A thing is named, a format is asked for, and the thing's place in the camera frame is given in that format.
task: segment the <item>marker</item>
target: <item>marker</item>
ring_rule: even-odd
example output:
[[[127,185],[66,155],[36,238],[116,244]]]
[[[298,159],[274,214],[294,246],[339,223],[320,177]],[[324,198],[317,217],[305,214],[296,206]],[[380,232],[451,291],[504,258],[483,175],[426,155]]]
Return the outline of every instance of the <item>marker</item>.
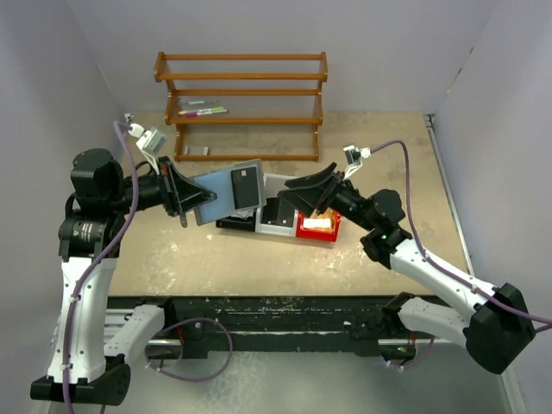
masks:
[[[180,110],[179,115],[186,115],[186,114],[197,114],[200,112],[209,112],[213,110],[223,110],[223,106],[217,106],[216,108],[204,108],[202,110]]]
[[[206,104],[216,104],[218,101],[190,101],[183,102],[184,105],[206,105]]]
[[[195,112],[192,114],[185,114],[187,118],[193,118],[194,116],[213,115],[213,114],[225,114],[228,110],[206,110],[205,112]]]

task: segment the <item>beige tabletop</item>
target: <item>beige tabletop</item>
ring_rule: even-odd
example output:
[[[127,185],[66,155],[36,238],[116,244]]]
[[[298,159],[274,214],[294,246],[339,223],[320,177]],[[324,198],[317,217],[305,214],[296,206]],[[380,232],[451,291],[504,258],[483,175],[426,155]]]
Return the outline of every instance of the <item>beige tabletop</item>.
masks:
[[[164,130],[169,140],[162,150],[172,158],[174,127],[161,114],[138,114],[135,122]],[[206,145],[213,153],[309,151],[311,133],[303,127],[220,126],[192,129],[190,145]],[[418,113],[327,113],[320,131],[320,161],[271,161],[265,173],[302,176],[336,161],[342,170],[342,147],[354,143],[373,147],[403,139],[411,157],[412,211],[424,245],[464,269],[460,238],[449,209],[428,131]],[[133,145],[136,162],[142,160]],[[123,161],[128,173],[128,163]],[[184,175],[204,173],[231,162],[180,162]],[[390,188],[405,204],[405,163],[398,146],[375,154],[352,178],[364,197]],[[428,293],[403,275],[372,263],[359,239],[366,233],[344,221],[336,243],[320,243],[198,227],[189,215],[187,229],[162,207],[142,211],[122,242],[121,258],[110,295],[387,295]],[[401,225],[410,229],[404,220]]]

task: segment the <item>red box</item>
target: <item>red box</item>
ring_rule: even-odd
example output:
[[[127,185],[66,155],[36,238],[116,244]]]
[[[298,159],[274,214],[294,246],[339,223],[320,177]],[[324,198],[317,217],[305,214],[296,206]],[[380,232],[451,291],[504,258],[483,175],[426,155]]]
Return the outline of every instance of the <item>red box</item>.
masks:
[[[332,230],[331,231],[319,231],[314,229],[305,229],[303,227],[304,214],[299,212],[297,219],[297,231],[295,236],[300,239],[313,239],[313,240],[322,240],[324,242],[335,242],[337,240],[337,234],[339,232],[339,223],[342,220],[342,217],[337,211],[332,211]]]

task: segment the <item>wooden shelf rack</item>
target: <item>wooden shelf rack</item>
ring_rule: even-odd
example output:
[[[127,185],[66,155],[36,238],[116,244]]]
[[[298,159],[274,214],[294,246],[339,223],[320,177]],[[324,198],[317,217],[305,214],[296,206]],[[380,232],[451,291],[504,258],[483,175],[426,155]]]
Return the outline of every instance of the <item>wooden shelf rack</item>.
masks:
[[[168,63],[172,60],[318,60],[317,72],[307,73],[173,73]],[[189,155],[183,154],[185,141],[185,127],[193,124],[308,124],[313,129],[312,154],[261,154],[255,158],[262,160],[309,160],[318,161],[319,141],[318,127],[323,122],[322,85],[328,80],[328,63],[326,53],[319,54],[165,54],[159,52],[155,62],[154,77],[156,82],[166,82],[167,100],[165,123],[175,125],[177,140],[174,146],[176,161],[193,160],[250,160],[252,155],[240,154],[210,154]],[[317,82],[316,89],[177,89],[175,80],[313,80]],[[314,108],[312,116],[197,116],[185,117],[179,115],[181,97],[276,97],[276,96],[312,96]]]

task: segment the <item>white wall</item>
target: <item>white wall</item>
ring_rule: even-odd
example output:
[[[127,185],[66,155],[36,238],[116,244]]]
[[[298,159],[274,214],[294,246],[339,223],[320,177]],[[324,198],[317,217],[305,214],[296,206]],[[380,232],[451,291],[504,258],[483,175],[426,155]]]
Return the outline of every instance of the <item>white wall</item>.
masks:
[[[164,110],[166,53],[327,52],[326,110],[433,112],[496,0],[68,0],[125,110]]]
[[[477,275],[552,317],[552,2],[499,0],[436,115],[436,138]],[[515,368],[531,413],[550,412],[552,333]]]
[[[115,147],[110,95],[65,0],[0,1],[0,400],[28,413],[60,312],[72,159]]]

